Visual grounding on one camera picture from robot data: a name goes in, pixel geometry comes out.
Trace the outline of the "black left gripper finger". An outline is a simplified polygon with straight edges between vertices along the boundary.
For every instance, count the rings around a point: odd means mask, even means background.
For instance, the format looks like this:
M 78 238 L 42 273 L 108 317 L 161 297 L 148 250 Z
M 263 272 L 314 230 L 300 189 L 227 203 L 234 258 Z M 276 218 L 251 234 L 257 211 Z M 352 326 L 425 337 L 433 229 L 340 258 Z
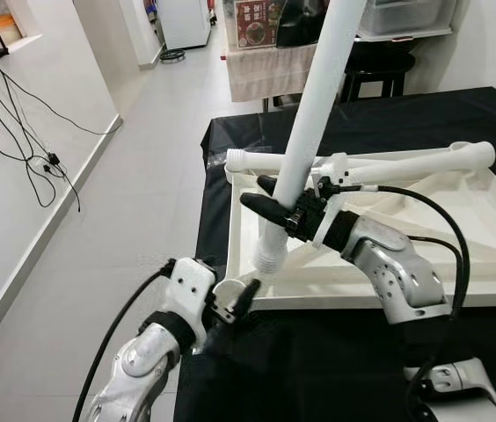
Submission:
M 229 302 L 229 324 L 236 324 L 237 321 L 243 320 L 251 313 L 253 298 L 259 292 L 261 281 L 259 279 L 230 279 L 229 289 L 231 298 Z

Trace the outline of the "black table cloth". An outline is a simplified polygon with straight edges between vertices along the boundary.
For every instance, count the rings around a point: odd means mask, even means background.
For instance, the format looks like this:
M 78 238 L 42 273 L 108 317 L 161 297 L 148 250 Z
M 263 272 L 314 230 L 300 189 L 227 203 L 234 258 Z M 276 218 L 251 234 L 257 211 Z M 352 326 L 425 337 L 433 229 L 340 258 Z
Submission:
M 212 118 L 202 157 L 232 148 L 287 148 L 295 112 Z M 489 142 L 496 149 L 496 88 L 373 98 L 336 105 L 319 154 L 434 149 Z M 195 256 L 224 273 L 231 185 L 205 170 Z M 496 387 L 496 307 L 463 309 L 457 343 L 484 362 Z M 187 358 L 175 422 L 409 422 L 402 338 L 379 309 L 253 312 L 217 354 Z

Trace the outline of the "pink cloth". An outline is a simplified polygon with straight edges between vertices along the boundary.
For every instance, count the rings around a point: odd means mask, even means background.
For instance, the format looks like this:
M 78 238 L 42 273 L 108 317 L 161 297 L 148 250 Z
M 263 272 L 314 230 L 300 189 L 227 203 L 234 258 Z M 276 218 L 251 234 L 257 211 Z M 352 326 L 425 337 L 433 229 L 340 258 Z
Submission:
M 247 102 L 301 93 L 317 44 L 227 51 L 223 54 L 230 100 Z

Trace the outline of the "black round stool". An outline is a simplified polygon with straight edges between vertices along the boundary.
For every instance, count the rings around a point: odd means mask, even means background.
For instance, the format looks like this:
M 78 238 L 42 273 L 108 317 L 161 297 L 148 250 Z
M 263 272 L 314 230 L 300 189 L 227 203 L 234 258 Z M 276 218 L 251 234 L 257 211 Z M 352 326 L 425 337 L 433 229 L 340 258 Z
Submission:
M 416 64 L 412 54 L 391 54 L 348 63 L 338 102 L 360 100 L 361 85 L 381 82 L 381 98 L 404 96 L 406 72 Z

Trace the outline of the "printed cardboard box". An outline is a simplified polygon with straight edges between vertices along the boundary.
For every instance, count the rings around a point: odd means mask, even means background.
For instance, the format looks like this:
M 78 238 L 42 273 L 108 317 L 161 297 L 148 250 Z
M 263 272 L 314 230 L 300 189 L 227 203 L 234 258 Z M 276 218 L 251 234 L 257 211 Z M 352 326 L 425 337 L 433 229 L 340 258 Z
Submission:
M 233 40 L 239 49 L 253 49 L 276 45 L 281 8 L 285 0 L 233 1 Z

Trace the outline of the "black bag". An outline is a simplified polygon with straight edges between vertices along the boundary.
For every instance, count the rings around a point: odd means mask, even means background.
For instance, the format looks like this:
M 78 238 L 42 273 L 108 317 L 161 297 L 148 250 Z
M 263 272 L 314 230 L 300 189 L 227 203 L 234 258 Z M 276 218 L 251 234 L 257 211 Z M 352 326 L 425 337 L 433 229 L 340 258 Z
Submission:
M 276 47 L 316 44 L 330 0 L 283 0 L 276 32 Z

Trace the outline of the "white fridge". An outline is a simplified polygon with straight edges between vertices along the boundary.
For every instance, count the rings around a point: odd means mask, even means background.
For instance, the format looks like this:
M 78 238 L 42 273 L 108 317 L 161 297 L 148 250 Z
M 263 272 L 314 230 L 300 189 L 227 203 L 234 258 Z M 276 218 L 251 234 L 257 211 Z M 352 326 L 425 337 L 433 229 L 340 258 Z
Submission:
M 208 44 L 212 31 L 208 0 L 156 0 L 156 6 L 167 49 L 193 49 Z

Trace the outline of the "clear plastic storage box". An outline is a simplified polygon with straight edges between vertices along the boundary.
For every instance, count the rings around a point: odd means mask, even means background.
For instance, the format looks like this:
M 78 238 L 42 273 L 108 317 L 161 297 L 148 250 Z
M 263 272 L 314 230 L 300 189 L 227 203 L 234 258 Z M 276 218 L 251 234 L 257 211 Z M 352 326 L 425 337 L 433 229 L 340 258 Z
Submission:
M 457 0 L 369 0 L 357 33 L 368 41 L 445 35 L 456 6 Z

